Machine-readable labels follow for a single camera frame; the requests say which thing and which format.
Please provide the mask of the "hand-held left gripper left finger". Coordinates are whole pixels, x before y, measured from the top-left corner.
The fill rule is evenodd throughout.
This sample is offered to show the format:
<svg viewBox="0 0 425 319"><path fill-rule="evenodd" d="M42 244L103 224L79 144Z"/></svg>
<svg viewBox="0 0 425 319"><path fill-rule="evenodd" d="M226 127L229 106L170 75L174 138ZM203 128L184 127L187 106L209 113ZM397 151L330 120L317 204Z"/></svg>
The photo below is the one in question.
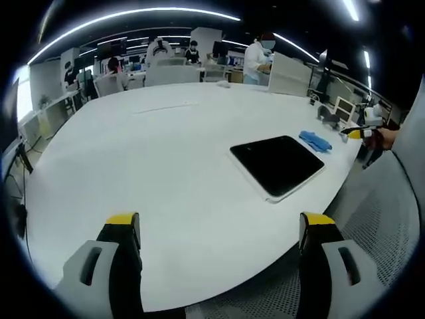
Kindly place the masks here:
<svg viewBox="0 0 425 319"><path fill-rule="evenodd" d="M107 219L65 262L55 292L77 318L143 318L139 213Z"/></svg>

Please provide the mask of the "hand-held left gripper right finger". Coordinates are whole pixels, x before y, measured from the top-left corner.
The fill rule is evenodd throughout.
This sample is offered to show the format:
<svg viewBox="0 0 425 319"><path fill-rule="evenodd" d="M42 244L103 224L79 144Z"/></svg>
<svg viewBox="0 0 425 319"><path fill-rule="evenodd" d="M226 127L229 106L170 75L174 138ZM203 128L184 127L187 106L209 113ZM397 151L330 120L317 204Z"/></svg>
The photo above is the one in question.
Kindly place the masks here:
<svg viewBox="0 0 425 319"><path fill-rule="evenodd" d="M299 217L298 318L361 318L379 298L374 260L332 218Z"/></svg>

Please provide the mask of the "person's right hand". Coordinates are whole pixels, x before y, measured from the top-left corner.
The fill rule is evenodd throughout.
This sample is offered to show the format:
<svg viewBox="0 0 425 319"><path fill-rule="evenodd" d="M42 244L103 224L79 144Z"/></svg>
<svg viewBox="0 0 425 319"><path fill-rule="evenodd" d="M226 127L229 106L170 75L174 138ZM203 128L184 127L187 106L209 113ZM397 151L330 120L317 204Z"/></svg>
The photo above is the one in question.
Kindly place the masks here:
<svg viewBox="0 0 425 319"><path fill-rule="evenodd" d="M379 128L378 131L382 135L382 148L384 150L390 150L399 133L399 130Z"/></svg>

